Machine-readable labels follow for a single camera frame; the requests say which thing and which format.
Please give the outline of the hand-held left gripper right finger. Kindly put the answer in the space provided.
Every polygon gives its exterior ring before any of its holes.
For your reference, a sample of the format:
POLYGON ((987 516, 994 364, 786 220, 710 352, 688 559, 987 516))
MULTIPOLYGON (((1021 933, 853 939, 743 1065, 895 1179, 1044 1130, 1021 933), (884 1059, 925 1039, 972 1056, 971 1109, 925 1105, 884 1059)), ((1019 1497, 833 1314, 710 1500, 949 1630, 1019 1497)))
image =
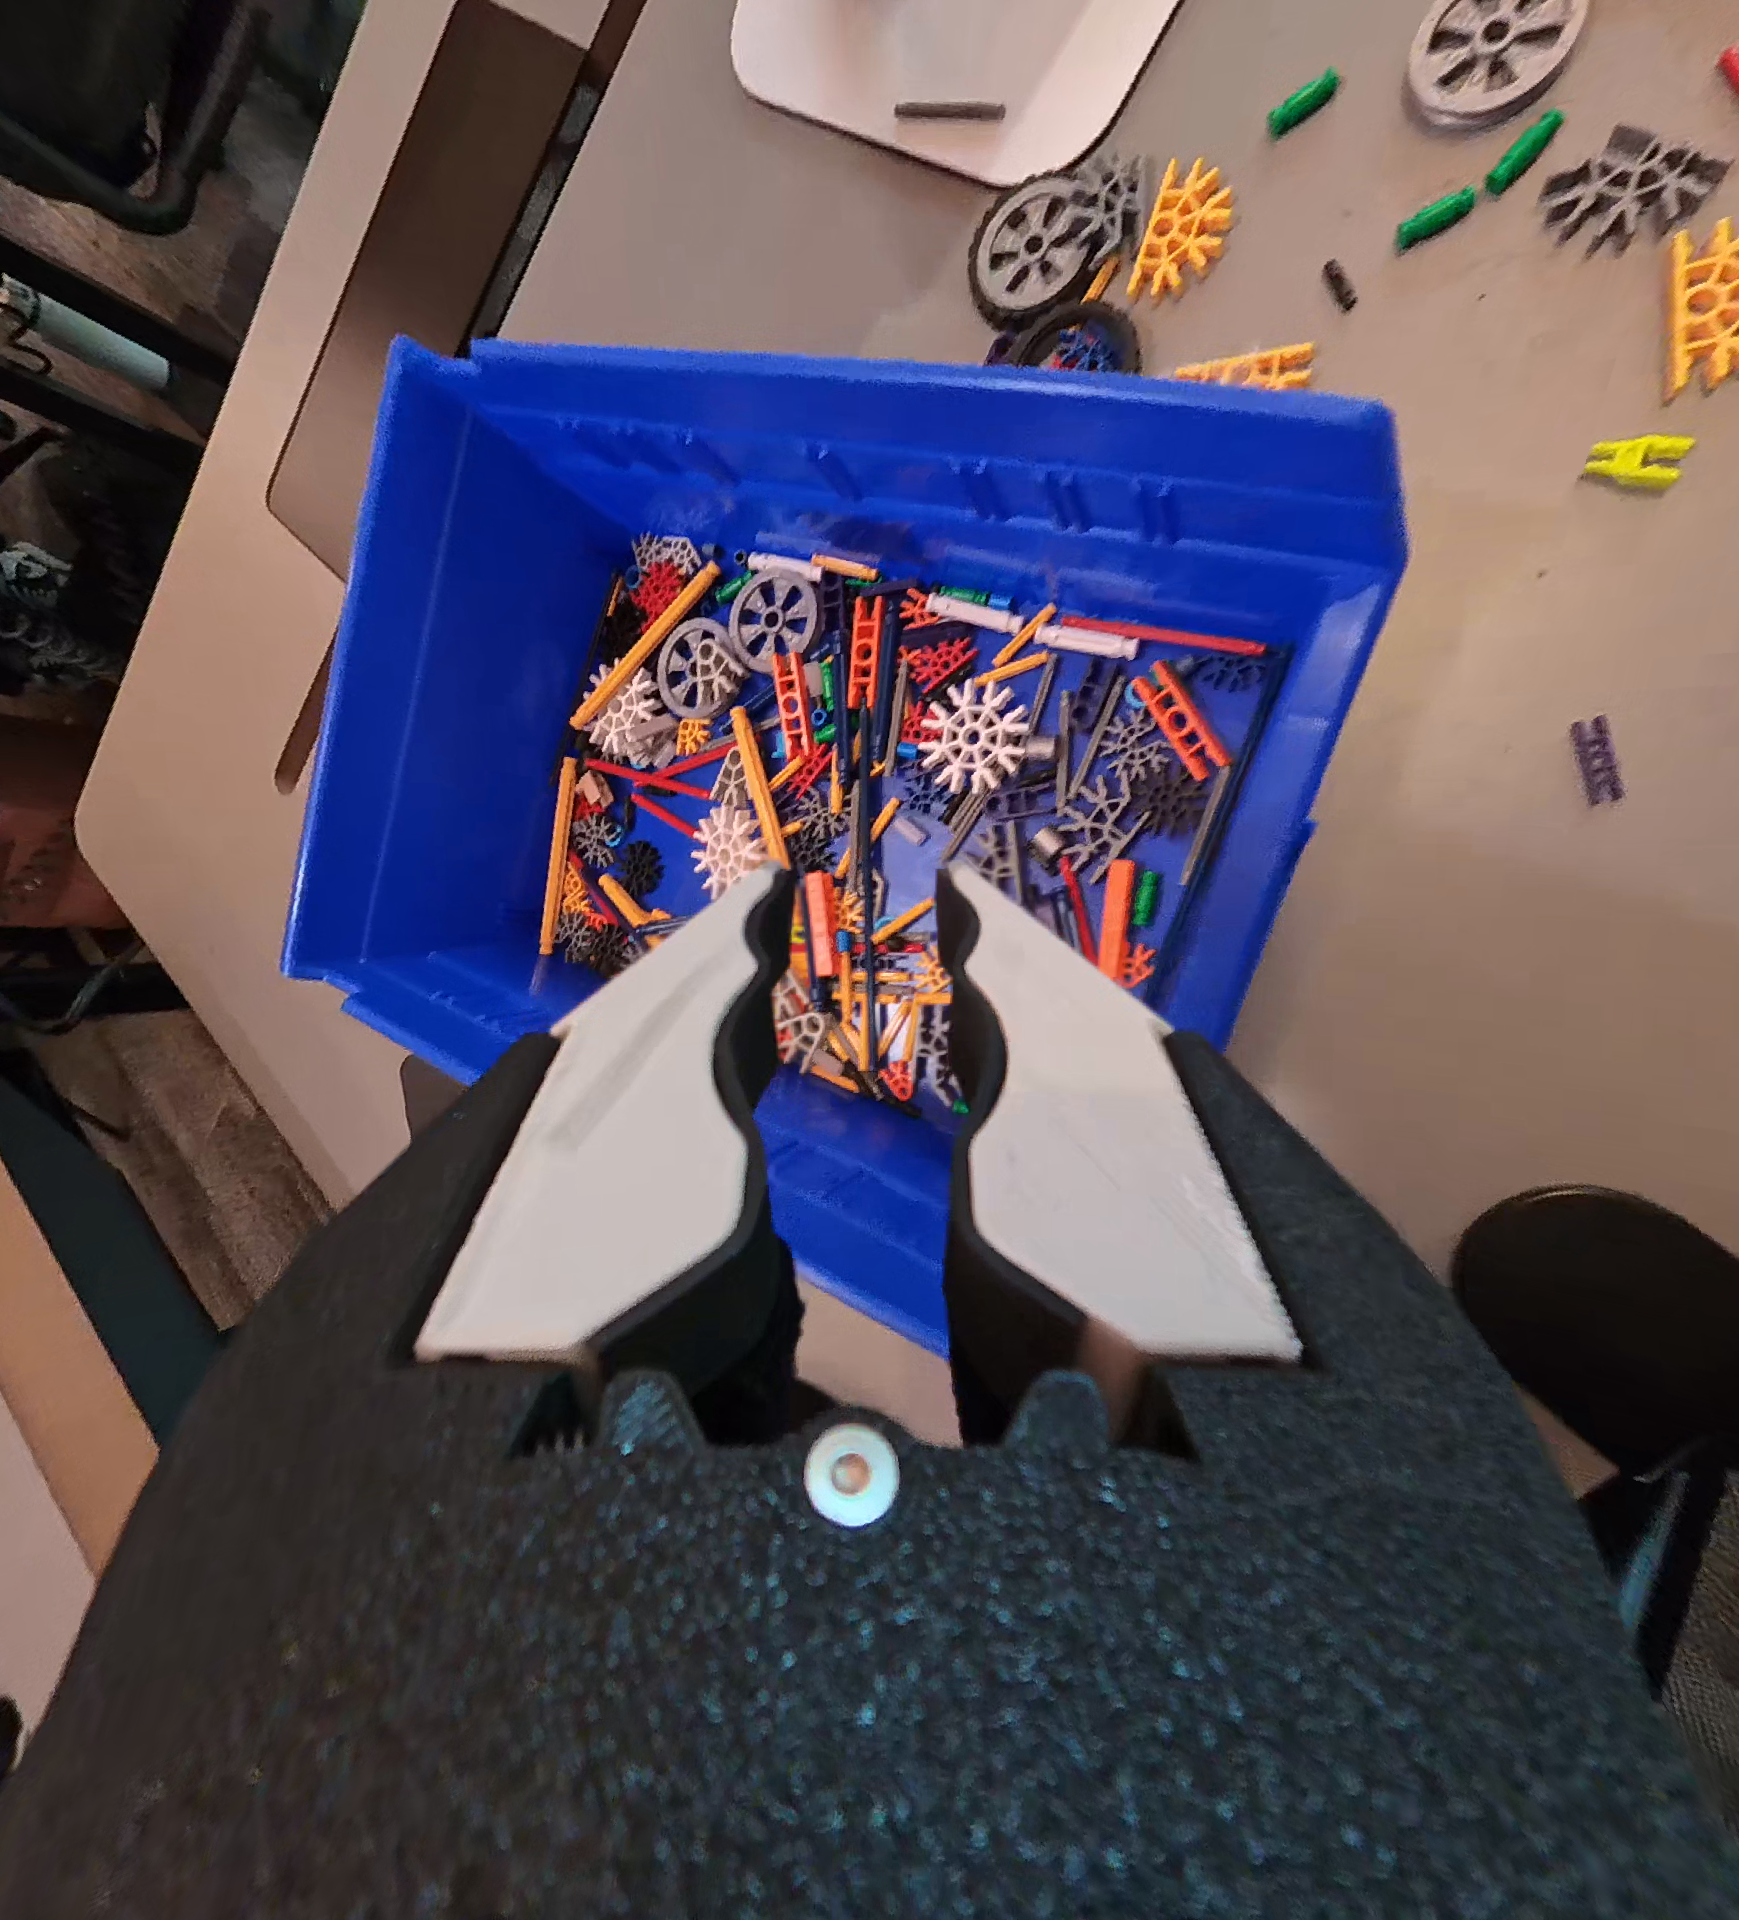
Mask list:
POLYGON ((1302 1363, 1296 1324, 1183 1065, 1189 1036, 966 863, 937 876, 968 1115, 943 1270, 963 1441, 1074 1374, 1161 1448, 1161 1376, 1302 1363))

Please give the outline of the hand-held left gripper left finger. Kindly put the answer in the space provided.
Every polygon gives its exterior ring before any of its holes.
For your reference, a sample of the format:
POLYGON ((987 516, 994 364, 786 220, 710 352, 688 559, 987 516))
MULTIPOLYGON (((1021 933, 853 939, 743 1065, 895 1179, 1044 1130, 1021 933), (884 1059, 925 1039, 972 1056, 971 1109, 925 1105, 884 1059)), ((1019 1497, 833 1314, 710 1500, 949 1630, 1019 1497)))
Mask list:
POLYGON ((756 1109, 791 876, 761 867, 567 1015, 418 1333, 425 1363, 786 1389, 804 1308, 756 1109))

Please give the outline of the pile of toy building pieces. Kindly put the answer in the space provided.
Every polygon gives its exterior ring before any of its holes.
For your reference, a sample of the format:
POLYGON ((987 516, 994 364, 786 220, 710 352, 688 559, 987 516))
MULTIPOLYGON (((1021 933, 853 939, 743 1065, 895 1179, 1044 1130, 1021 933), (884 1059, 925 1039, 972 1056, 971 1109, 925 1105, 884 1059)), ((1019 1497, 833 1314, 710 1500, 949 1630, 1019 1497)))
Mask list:
POLYGON ((551 772, 535 984, 617 976, 781 867, 786 1069, 964 1115, 935 902, 966 863, 1110 983, 1162 992, 1282 645, 822 551, 644 531, 625 559, 551 772))

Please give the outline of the blue plastic bin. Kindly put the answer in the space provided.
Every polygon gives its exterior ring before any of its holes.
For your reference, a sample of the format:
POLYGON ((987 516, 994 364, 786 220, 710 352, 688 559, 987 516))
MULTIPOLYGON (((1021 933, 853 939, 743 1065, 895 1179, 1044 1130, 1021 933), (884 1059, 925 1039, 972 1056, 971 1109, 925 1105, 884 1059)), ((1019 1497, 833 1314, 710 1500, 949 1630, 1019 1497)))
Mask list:
MULTIPOLYGON (((1023 602, 1288 651, 1157 997, 1229 1039, 1406 566, 1376 401, 645 350, 391 358, 285 970, 466 1078, 612 978, 535 984, 551 772, 637 534, 999 582, 1023 602)), ((756 1121, 815 1277, 950 1353, 968 1115, 841 1094, 780 1056, 756 1121)))

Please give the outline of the black office chair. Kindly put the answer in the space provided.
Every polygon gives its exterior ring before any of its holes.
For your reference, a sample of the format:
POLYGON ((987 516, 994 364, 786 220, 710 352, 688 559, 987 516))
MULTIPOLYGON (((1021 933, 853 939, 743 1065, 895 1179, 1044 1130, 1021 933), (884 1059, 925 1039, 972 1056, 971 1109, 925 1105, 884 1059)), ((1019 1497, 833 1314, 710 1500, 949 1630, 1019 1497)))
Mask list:
POLYGON ((1650 1692, 1739 1845, 1739 1257, 1566 1185, 1481 1213, 1450 1285, 1552 1429, 1650 1692))

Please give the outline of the black rubber tire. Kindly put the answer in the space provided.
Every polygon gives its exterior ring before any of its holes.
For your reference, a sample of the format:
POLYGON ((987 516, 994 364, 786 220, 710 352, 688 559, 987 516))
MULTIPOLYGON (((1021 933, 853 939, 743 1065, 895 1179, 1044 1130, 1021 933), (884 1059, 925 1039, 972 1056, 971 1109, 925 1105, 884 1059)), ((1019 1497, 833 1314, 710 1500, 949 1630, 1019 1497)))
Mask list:
POLYGON ((1016 370, 1048 371, 1040 368, 1039 361, 1062 330, 1088 330, 1104 336, 1117 346, 1123 371, 1093 375, 1143 375, 1145 361, 1136 326, 1124 311, 1106 301, 1066 301, 1048 309, 1044 315, 1016 334, 1009 350, 1009 364, 1016 370))

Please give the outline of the grey wheel with black tire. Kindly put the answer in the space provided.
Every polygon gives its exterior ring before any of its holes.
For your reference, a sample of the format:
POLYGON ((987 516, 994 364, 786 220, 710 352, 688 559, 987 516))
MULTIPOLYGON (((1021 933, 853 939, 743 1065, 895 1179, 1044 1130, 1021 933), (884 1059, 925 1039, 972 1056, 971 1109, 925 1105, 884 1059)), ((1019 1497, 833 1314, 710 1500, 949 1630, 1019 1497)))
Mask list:
POLYGON ((978 223, 968 284, 982 319, 1019 332, 1077 300, 1095 272, 1104 218, 1072 175, 1040 175, 1004 192, 978 223))

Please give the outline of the white tube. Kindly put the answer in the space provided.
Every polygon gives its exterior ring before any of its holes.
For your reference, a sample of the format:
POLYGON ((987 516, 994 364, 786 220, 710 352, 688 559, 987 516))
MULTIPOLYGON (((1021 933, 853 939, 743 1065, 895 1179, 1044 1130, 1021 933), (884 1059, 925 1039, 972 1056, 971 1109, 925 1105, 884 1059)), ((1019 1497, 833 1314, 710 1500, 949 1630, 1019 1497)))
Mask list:
POLYGON ((131 389, 164 398, 172 368, 166 356, 129 342, 114 330, 0 270, 0 348, 7 360, 50 377, 58 360, 113 375, 131 389))

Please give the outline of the dark grey snowflake connector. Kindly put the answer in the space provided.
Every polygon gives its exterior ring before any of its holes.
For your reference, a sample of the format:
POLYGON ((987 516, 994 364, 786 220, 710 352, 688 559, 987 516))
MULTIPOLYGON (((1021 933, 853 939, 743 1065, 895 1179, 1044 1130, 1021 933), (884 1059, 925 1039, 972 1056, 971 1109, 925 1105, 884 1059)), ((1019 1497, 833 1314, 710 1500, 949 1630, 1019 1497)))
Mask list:
POLYGON ((1070 171, 1072 205, 1093 252, 1132 249, 1148 226, 1155 166, 1147 155, 1096 155, 1070 171))

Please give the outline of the dark grey fan connector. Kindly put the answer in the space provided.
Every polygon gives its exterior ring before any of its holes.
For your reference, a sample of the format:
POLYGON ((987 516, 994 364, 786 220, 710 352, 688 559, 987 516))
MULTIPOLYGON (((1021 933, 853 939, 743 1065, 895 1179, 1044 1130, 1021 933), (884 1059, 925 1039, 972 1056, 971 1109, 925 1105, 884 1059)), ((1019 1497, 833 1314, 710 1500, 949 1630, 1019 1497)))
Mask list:
POLYGON ((1652 229, 1667 237, 1718 191, 1729 156, 1617 124, 1602 153, 1552 175, 1538 205, 1557 242, 1582 238, 1587 255, 1624 255, 1652 229))

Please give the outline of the grey spoked wheel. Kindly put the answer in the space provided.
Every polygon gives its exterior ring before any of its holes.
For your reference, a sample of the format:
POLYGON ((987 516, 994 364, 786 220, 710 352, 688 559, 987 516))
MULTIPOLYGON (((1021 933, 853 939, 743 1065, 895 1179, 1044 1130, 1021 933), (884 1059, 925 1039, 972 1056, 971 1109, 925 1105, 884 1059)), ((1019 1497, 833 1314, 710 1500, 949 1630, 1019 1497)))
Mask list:
POLYGON ((1538 103, 1574 60, 1589 2, 1434 2, 1406 58, 1406 98, 1441 132, 1476 132, 1538 103))

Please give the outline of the white rounded base plate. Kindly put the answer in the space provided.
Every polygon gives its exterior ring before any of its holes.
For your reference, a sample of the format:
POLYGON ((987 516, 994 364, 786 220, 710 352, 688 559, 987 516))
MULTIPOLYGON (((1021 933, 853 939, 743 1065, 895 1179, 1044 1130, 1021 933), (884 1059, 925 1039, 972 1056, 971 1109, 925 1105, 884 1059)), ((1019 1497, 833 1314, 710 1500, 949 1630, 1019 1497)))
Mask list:
POLYGON ((737 2, 731 60, 760 105, 988 186, 1060 172, 1106 132, 1177 2, 737 2), (992 124, 892 107, 978 98, 992 124))

